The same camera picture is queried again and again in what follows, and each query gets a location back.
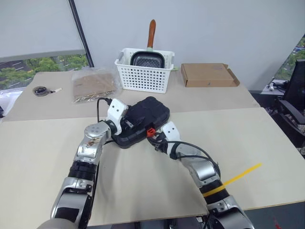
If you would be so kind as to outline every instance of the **yellow strip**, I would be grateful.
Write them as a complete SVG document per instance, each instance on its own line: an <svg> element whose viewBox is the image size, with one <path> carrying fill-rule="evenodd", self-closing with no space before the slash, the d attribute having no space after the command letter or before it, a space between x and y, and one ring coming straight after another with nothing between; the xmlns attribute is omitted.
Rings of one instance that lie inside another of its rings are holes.
<svg viewBox="0 0 305 229"><path fill-rule="evenodd" d="M246 174L252 172L253 170L257 169L257 168L260 167L260 166L262 166L262 163L259 163L259 164L255 165L255 166L253 166L253 167L247 169L247 170L244 171L243 173L241 173L241 174L237 175L236 177L234 177L234 178L232 178L232 179L226 181L226 182L224 183L224 186L227 186L228 184L233 183L234 181L236 181L236 180L242 178L244 175L246 175Z"/></svg>
<svg viewBox="0 0 305 229"><path fill-rule="evenodd" d="M203 195L203 197L208 197L208 196L213 195L216 192L219 192L219 191L224 190L224 189L225 189L225 186L221 185L221 186L219 186L217 188L212 189L211 191L203 193L202 195Z"/></svg>
<svg viewBox="0 0 305 229"><path fill-rule="evenodd" d="M223 185L221 185L221 186L219 186L219 187L217 187L217 188L214 188L214 189L212 189L211 191L208 191L208 192L203 193L203 194L202 194L203 197L208 197L208 196L210 196L210 195L213 195L213 194L215 194L215 193L217 193L217 192L219 192L219 191L225 189L225 186L227 186L228 184L231 184L231 183L233 183L234 181L236 181L236 180L242 178L244 175L246 175L246 174L252 172L253 170L257 169L257 168L260 167L260 166L262 166L262 163L259 163L259 164L255 165L255 166L253 166L253 167L247 169L247 170L244 171L243 173L241 173L241 174L237 175L236 177L234 177L234 178L232 178L232 179L226 181Z"/></svg>

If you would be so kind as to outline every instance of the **wooden handle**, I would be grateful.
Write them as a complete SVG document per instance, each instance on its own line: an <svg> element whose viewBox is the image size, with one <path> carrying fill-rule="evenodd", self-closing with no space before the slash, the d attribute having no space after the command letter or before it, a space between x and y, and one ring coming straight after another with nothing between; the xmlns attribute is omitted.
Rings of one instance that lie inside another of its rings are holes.
<svg viewBox="0 0 305 229"><path fill-rule="evenodd" d="M153 38L155 31L156 31L156 21L152 19L151 23L149 24L147 48L153 48Z"/></svg>

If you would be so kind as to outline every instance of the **cardboard box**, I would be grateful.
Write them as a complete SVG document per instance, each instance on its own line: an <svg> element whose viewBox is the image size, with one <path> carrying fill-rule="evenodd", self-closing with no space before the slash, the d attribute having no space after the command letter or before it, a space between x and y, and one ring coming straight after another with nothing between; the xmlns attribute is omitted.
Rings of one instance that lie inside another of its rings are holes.
<svg viewBox="0 0 305 229"><path fill-rule="evenodd" d="M181 73L186 87L236 87L240 84L223 63L183 63Z"/></svg>

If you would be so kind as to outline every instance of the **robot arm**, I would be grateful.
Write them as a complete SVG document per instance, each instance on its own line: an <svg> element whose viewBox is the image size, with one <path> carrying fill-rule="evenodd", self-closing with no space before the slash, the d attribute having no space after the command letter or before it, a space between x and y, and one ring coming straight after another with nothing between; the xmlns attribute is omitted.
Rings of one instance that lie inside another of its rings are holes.
<svg viewBox="0 0 305 229"><path fill-rule="evenodd" d="M121 118L128 106L113 99L106 121L89 125L84 130L68 176L64 179L51 211L51 219L38 229L84 229L93 206L93 187L102 147L112 133L122 131Z"/></svg>
<svg viewBox="0 0 305 229"><path fill-rule="evenodd" d="M167 149L161 147L172 159L180 159L207 203L207 209L213 215L215 229L254 229L251 221L229 195L220 180L218 165L202 151L191 144L171 143L180 141L179 132L173 122L161 128L167 140Z"/></svg>

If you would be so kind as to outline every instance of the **green foliage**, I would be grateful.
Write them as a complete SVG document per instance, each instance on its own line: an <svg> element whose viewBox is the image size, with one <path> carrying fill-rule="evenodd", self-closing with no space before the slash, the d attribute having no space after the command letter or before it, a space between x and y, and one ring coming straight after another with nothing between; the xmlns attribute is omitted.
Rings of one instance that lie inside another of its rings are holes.
<svg viewBox="0 0 305 229"><path fill-rule="evenodd" d="M58 64L50 57L28 59L25 63L36 73L60 71Z"/></svg>
<svg viewBox="0 0 305 229"><path fill-rule="evenodd" d="M85 55L66 55L59 56L59 61L64 65L64 69L80 70L84 66L88 66L87 58Z"/></svg>
<svg viewBox="0 0 305 229"><path fill-rule="evenodd" d="M80 70L88 66L85 55L67 55L58 57L43 57L24 60L31 71L16 71L14 68L0 70L0 90L8 89L11 85L21 82L18 86L26 86L38 72L60 72L68 70Z"/></svg>
<svg viewBox="0 0 305 229"><path fill-rule="evenodd" d="M305 47L305 37L303 37L300 42L297 44L297 46L300 46L300 47Z"/></svg>
<svg viewBox="0 0 305 229"><path fill-rule="evenodd" d="M297 46L305 47L305 37L300 40ZM278 80L290 80L291 75L295 69L295 62L299 59L305 59L305 50L300 50L297 53L292 51L286 61L275 74L275 78Z"/></svg>
<svg viewBox="0 0 305 229"><path fill-rule="evenodd" d="M3 68L0 70L0 90L8 89L9 86L34 77L35 73L16 71L14 68Z"/></svg>

